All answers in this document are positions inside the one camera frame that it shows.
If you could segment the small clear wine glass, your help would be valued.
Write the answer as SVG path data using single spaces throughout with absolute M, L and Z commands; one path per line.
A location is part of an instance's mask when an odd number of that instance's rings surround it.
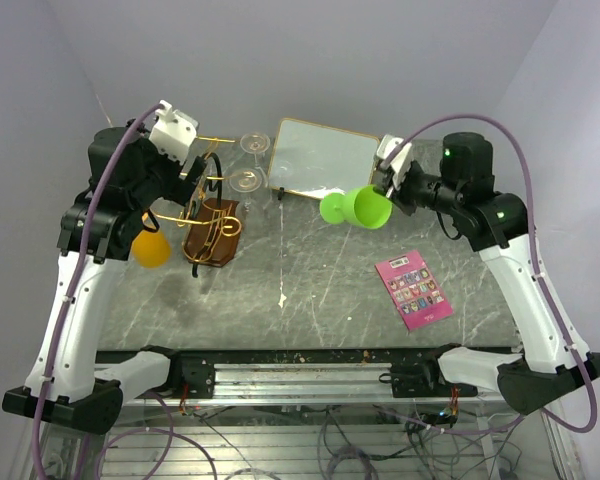
M 271 146 L 268 135 L 260 132 L 251 132 L 243 135 L 240 139 L 241 149 L 253 159 L 256 168 L 261 167 L 261 161 Z

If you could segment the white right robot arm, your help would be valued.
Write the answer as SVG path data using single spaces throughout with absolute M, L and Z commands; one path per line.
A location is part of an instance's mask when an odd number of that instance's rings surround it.
M 488 140 L 478 133 L 446 135 L 437 175 L 422 169 L 411 143 L 393 135 L 382 138 L 374 160 L 376 191 L 402 212 L 423 208 L 451 218 L 495 278 L 522 342 L 517 354 L 440 348 L 420 373 L 428 393 L 471 385 L 499 393 L 528 415 L 600 377 L 600 352 L 590 350 L 554 297 L 523 200 L 494 189 Z

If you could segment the green plastic goblet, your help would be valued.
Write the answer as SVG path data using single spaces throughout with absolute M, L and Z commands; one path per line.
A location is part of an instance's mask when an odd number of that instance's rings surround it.
M 348 223 L 364 229 L 379 229 L 392 214 L 392 203 L 372 185 L 348 193 L 330 193 L 319 204 L 322 219 L 333 225 Z

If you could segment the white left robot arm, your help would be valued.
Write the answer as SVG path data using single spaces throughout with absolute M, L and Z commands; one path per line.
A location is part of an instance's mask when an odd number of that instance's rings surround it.
M 61 219 L 58 280 L 38 358 L 24 385 L 5 392 L 3 411 L 104 434 L 124 403 L 148 391 L 172 397 L 183 387 L 176 351 L 147 346 L 105 370 L 96 354 L 108 305 L 143 219 L 158 199 L 184 205 L 203 167 L 182 172 L 195 127 L 115 127 L 88 148 L 89 186 Z

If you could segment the orange plastic goblet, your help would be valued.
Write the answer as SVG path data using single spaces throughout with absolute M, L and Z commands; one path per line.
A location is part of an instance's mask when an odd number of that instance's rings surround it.
M 170 244 L 149 212 L 143 214 L 142 222 L 143 228 L 132 242 L 131 254 L 144 268 L 160 267 L 170 258 Z

